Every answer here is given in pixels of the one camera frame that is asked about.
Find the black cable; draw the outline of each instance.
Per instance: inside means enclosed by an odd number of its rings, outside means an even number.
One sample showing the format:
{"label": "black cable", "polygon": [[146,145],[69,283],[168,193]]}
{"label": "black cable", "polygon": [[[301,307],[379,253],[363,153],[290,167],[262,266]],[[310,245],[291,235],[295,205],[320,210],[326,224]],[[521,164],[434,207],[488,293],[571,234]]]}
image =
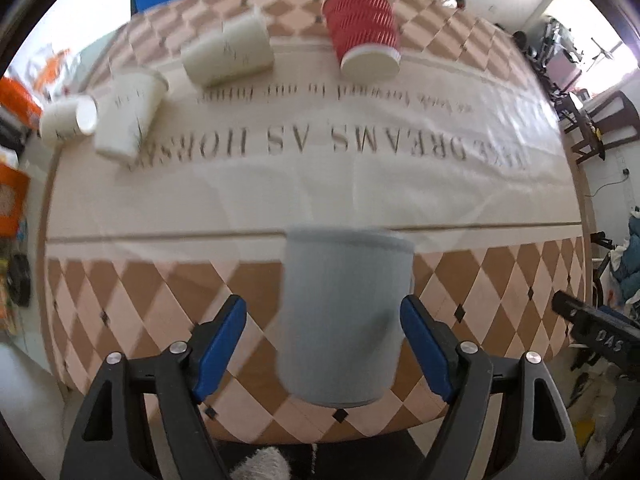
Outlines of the black cable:
{"label": "black cable", "polygon": [[607,186],[613,186],[614,184],[622,184],[623,182],[626,182],[627,180],[629,180],[629,176],[627,175],[625,178],[623,178],[622,180],[619,180],[617,182],[609,182],[608,184],[603,184],[602,186],[600,186],[596,192],[592,195],[585,195],[585,196],[589,196],[591,198],[593,198],[594,196],[596,196],[598,194],[598,192],[603,188],[603,187],[607,187]]}

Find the bolt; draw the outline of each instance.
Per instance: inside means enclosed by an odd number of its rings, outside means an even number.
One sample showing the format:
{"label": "bolt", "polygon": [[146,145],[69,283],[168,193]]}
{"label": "bolt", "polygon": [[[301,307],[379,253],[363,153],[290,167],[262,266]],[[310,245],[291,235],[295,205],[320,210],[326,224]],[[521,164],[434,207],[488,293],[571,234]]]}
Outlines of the bolt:
{"label": "bolt", "polygon": [[542,357],[540,357],[538,352],[527,352],[525,357],[527,358],[527,361],[535,365],[542,361]]}
{"label": "bolt", "polygon": [[187,349],[187,343],[184,341],[176,341],[169,346],[169,352],[172,354],[184,354]]}
{"label": "bolt", "polygon": [[478,345],[471,341],[463,341],[460,343],[460,349],[465,354],[475,354],[478,351]]}
{"label": "bolt", "polygon": [[119,363],[122,359],[122,354],[120,352],[111,352],[107,355],[107,364],[115,365]]}

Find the paper cup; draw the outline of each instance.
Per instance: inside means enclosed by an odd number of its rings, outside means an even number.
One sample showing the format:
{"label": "paper cup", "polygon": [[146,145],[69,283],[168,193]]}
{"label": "paper cup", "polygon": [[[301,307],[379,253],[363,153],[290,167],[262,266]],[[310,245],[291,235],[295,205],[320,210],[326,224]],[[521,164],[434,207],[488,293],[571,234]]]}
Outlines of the paper cup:
{"label": "paper cup", "polygon": [[114,74],[113,90],[95,131],[95,152],[123,165],[135,163],[169,83],[157,70]]}
{"label": "paper cup", "polygon": [[73,137],[91,135],[98,123],[98,108],[89,96],[72,96],[49,104],[40,117],[40,135],[49,146]]}
{"label": "paper cup", "polygon": [[398,74],[398,27],[387,0],[325,0],[322,13],[346,79],[370,84]]}
{"label": "paper cup", "polygon": [[254,10],[223,23],[182,50],[184,69],[191,81],[210,86],[266,70],[273,65],[264,16]]}
{"label": "paper cup", "polygon": [[387,232],[287,232],[277,370],[300,399],[363,406],[393,385],[414,245]]}

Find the checkered tablecloth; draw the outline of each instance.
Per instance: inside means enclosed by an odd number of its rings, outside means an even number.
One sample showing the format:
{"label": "checkered tablecloth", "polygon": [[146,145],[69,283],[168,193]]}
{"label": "checkered tablecloth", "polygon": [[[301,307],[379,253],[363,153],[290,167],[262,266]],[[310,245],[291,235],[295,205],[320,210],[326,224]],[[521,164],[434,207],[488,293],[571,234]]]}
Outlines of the checkered tablecloth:
{"label": "checkered tablecloth", "polygon": [[[556,290],[584,298],[581,237],[485,250],[417,254],[415,294],[461,340],[546,360],[568,343],[551,311]],[[333,410],[291,397],[275,371],[280,262],[47,261],[47,318],[56,370],[85,392],[109,352],[158,354],[211,320],[229,294],[248,305],[246,328],[218,391],[202,406],[211,434],[262,444],[334,442],[410,428],[446,406],[427,386],[406,341],[394,386],[379,401]],[[149,411],[157,406],[150,400]]]}
{"label": "checkered tablecloth", "polygon": [[[436,0],[390,1],[403,48],[426,51],[523,88],[537,84],[509,35],[487,20]],[[321,5],[322,0],[173,0],[136,14],[122,27],[94,67],[88,88],[110,79],[111,70],[177,56],[183,45],[252,7],[262,9],[271,37],[328,37]]]}

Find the red cup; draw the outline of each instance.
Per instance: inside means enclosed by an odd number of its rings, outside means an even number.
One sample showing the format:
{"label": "red cup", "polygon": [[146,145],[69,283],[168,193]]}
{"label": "red cup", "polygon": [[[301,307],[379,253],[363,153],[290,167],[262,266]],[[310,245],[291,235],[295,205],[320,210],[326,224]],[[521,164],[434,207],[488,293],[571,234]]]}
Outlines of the red cup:
{"label": "red cup", "polygon": [[399,33],[388,0],[325,0],[322,13],[345,78],[369,84],[398,74]]}

